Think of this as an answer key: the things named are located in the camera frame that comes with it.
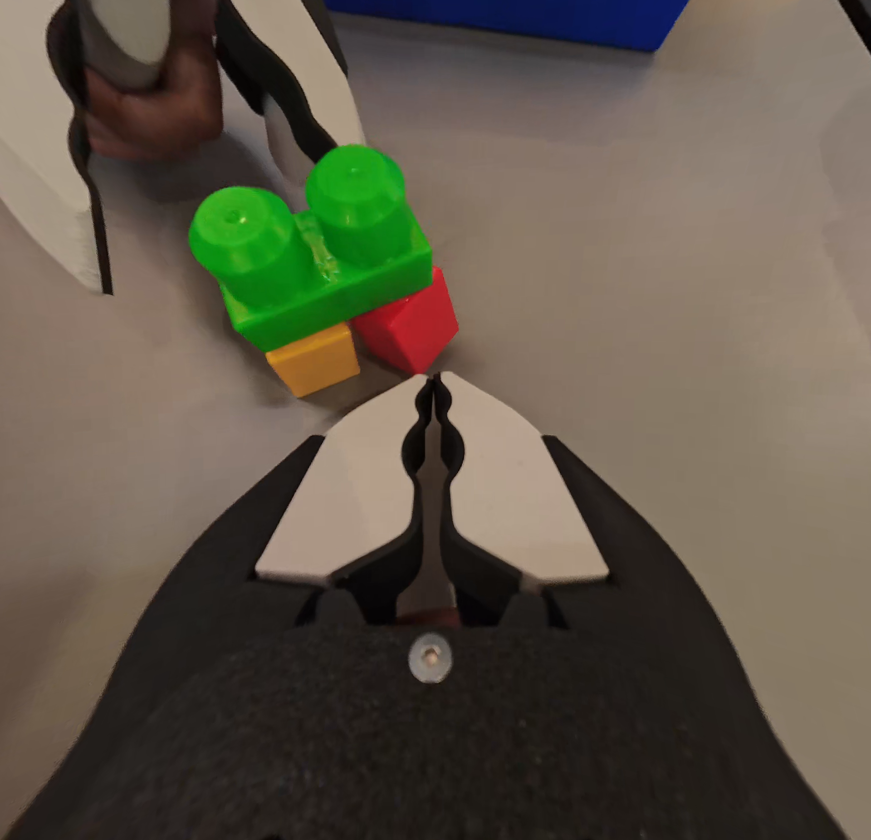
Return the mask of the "yellow single-stud block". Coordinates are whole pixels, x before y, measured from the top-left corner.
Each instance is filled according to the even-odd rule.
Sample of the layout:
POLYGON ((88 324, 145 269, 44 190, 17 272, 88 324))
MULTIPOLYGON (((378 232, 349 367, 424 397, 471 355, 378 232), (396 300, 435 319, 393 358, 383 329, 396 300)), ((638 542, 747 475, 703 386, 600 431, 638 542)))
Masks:
POLYGON ((306 398, 361 373, 348 323, 338 323, 265 354, 295 398, 306 398))

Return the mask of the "green two-stud block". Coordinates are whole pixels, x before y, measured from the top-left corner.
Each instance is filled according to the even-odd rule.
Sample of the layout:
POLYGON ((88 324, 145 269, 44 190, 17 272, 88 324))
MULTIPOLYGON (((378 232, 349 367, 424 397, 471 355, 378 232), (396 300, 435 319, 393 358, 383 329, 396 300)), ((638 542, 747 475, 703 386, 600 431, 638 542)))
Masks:
POLYGON ((189 227, 196 261, 216 280, 236 333, 263 353, 427 288, 432 248, 398 164, 379 150, 329 151, 299 213, 276 193, 209 194, 189 227))

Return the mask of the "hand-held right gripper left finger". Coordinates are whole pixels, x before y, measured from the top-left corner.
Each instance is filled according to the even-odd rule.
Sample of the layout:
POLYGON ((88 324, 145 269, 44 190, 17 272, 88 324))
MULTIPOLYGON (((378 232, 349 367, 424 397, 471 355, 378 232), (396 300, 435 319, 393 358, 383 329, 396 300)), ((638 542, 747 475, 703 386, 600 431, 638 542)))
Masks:
POLYGON ((397 603, 423 552, 419 470, 432 379, 414 375, 349 411, 321 439, 255 565, 272 585, 342 590, 374 626, 397 603))

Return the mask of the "red single-stud block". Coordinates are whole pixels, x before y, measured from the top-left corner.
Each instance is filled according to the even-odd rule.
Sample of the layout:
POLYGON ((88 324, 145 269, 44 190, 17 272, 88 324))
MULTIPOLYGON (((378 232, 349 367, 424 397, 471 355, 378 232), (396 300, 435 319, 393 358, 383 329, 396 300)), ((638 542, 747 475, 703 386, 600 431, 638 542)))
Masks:
POLYGON ((355 317, 351 326, 370 354, 411 375, 426 373, 459 331, 438 267, 430 286, 355 317))

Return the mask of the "person's left hand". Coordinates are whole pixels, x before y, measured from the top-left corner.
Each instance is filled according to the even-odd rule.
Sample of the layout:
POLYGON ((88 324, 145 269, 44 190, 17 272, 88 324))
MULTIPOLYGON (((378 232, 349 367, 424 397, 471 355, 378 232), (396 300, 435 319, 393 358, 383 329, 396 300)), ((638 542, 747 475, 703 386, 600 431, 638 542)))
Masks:
POLYGON ((172 161, 221 136, 223 96, 213 44, 219 0, 170 2, 168 50, 149 92, 123 92, 84 67, 84 121, 93 153, 122 161, 172 161))

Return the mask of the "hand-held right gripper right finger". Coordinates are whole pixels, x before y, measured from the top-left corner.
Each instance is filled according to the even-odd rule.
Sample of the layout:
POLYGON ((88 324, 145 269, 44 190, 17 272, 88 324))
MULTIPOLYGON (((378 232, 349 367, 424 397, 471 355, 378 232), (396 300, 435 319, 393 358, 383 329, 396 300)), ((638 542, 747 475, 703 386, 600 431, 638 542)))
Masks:
POLYGON ((593 538, 542 432, 452 371, 433 381, 448 471, 441 561, 460 606, 495 624, 519 594, 605 582, 593 538))

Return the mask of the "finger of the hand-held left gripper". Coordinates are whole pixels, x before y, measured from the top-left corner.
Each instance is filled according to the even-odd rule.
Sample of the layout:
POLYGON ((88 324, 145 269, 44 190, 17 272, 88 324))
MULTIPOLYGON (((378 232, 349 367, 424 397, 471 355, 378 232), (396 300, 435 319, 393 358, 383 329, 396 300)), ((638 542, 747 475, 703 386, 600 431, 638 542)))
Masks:
POLYGON ((69 0, 1 0, 1 199, 25 232, 94 293, 111 295, 103 208, 64 67, 69 0))
POLYGON ((215 31, 220 65, 264 121, 282 192, 304 193, 332 149, 366 144, 324 0, 219 0, 215 31))

